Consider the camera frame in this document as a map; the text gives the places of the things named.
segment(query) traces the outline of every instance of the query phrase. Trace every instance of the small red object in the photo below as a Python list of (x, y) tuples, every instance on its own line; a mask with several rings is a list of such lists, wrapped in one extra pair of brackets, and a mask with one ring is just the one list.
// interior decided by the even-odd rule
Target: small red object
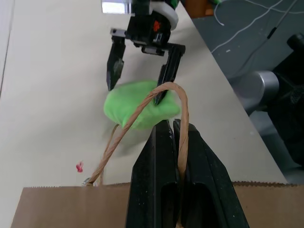
[(82, 172), (83, 171), (83, 169), (82, 169), (83, 165), (84, 164), (83, 164), (82, 161), (79, 164), (76, 165), (77, 172)]
[(157, 32), (161, 28), (161, 24), (158, 21), (154, 22), (153, 31)]

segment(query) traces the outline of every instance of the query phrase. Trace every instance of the paper bag handle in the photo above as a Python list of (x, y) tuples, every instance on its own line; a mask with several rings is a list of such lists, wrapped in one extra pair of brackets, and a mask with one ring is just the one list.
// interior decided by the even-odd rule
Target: paper bag handle
[(132, 126), (136, 118), (139, 116), (139, 114), (142, 112), (144, 107), (147, 106), (147, 104), (154, 97), (156, 97), (158, 93), (164, 90), (174, 90), (178, 94), (181, 101), (182, 110), (181, 110), (181, 125), (180, 125), (180, 143), (179, 143), (179, 154), (178, 154), (178, 170), (179, 170), (181, 183), (183, 183), (185, 177), (186, 165), (187, 165), (187, 156), (188, 156), (188, 127), (189, 127), (188, 98), (184, 89), (181, 88), (178, 84), (174, 82), (166, 82), (156, 87), (154, 90), (152, 90), (149, 93), (149, 95), (143, 100), (143, 102), (136, 108), (135, 112), (131, 115), (128, 122), (123, 127), (120, 135), (115, 138), (113, 145), (106, 152), (104, 152), (103, 158), (99, 162), (97, 169), (92, 174), (92, 177), (89, 179), (86, 186), (93, 185), (93, 183), (97, 180), (97, 178), (104, 170), (105, 165), (109, 161), (110, 157), (112, 156), (119, 142), (122, 140), (126, 132), (130, 129), (130, 127)]

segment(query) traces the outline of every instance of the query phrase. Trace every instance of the red pin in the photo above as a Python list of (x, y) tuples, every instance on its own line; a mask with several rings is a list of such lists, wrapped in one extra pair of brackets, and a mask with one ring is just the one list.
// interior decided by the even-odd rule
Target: red pin
[(83, 169), (82, 169), (83, 165), (84, 165), (84, 163), (82, 161), (76, 165), (77, 172), (83, 171)]

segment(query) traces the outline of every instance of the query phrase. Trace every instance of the brown paper bag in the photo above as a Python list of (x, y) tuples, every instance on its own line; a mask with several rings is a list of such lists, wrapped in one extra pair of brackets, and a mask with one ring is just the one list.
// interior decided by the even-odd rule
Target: brown paper bag
[[(24, 188), (11, 228), (124, 228), (130, 184)], [(235, 183), (251, 228), (302, 228), (304, 186)]]

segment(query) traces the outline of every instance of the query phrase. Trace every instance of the green sponge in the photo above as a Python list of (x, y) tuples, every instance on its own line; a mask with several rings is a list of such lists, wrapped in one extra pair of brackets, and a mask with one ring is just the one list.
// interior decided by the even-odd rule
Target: green sponge
[[(135, 109), (156, 86), (156, 81), (141, 81), (116, 87), (106, 97), (104, 114), (124, 127)], [(178, 113), (180, 113), (180, 107), (176, 104), (172, 92), (168, 91), (158, 105), (155, 105), (152, 100), (140, 113), (131, 128), (139, 130), (152, 128), (161, 120), (173, 118)]]

